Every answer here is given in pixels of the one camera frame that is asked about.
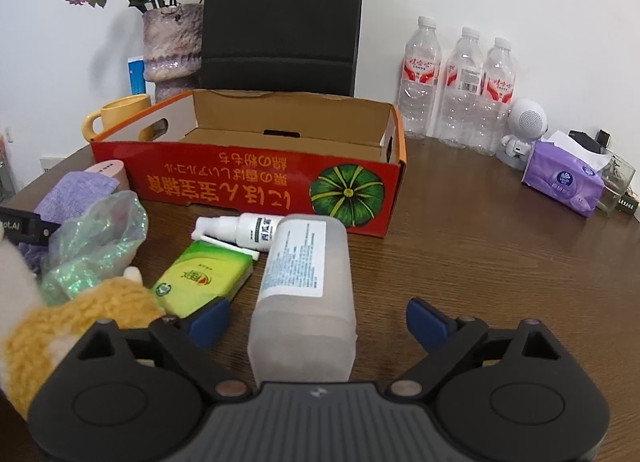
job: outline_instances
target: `plastic bag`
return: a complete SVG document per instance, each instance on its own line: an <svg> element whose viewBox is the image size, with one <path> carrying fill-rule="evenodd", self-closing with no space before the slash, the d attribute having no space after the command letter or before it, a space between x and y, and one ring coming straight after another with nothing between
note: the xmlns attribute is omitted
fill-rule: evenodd
<svg viewBox="0 0 640 462"><path fill-rule="evenodd" d="M133 191L95 202L78 219L51 235L42 264L40 293L47 305L60 305L83 290L121 276L146 239L148 218Z"/></svg>

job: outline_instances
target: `yellow tissue pack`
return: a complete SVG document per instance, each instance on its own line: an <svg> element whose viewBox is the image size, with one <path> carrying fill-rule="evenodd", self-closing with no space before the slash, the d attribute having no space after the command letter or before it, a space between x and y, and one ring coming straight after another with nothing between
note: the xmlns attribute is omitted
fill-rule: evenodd
<svg viewBox="0 0 640 462"><path fill-rule="evenodd" d="M182 318L219 296L231 301L252 272L251 256L195 241L152 290L162 308Z"/></svg>

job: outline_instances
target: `frosted plastic bottle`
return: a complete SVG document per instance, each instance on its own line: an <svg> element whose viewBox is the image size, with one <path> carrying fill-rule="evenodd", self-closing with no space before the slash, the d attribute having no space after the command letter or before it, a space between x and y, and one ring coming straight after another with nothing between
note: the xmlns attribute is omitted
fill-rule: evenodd
<svg viewBox="0 0 640 462"><path fill-rule="evenodd" d="M291 215L278 224L247 353L258 385L349 379L356 317L347 232L339 220Z"/></svg>
<svg viewBox="0 0 640 462"><path fill-rule="evenodd" d="M442 50L436 37L436 22L430 17L418 18L418 30L404 50L400 79L398 110L404 122L404 133L424 138L431 122L438 87Z"/></svg>
<svg viewBox="0 0 640 462"><path fill-rule="evenodd" d="M436 124L436 137L448 146L465 147L478 116L482 80L480 32L464 27L447 61L447 82Z"/></svg>
<svg viewBox="0 0 640 462"><path fill-rule="evenodd" d="M479 115L469 147L482 155L495 155L505 134L504 121L513 98L516 81L511 60L511 43L497 37L482 68L482 93Z"/></svg>

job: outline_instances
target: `mug handle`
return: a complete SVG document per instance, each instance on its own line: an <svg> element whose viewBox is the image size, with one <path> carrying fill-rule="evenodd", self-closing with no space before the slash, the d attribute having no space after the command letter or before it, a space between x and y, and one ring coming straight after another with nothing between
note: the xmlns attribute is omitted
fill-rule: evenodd
<svg viewBox="0 0 640 462"><path fill-rule="evenodd" d="M91 139L95 137L96 132L94 131L94 121L100 117L100 110L97 109L91 115L88 115L84 121L82 121L82 125L80 129L82 130L82 136L87 142L91 142Z"/></svg>

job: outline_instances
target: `plush toy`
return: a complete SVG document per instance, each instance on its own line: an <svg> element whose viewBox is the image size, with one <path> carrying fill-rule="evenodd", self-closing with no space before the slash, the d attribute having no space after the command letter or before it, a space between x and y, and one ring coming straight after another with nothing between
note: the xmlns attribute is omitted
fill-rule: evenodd
<svg viewBox="0 0 640 462"><path fill-rule="evenodd" d="M76 341L98 319L146 328L165 315L137 268L58 307L45 307L33 274L0 226L0 388L26 418L31 401Z"/></svg>

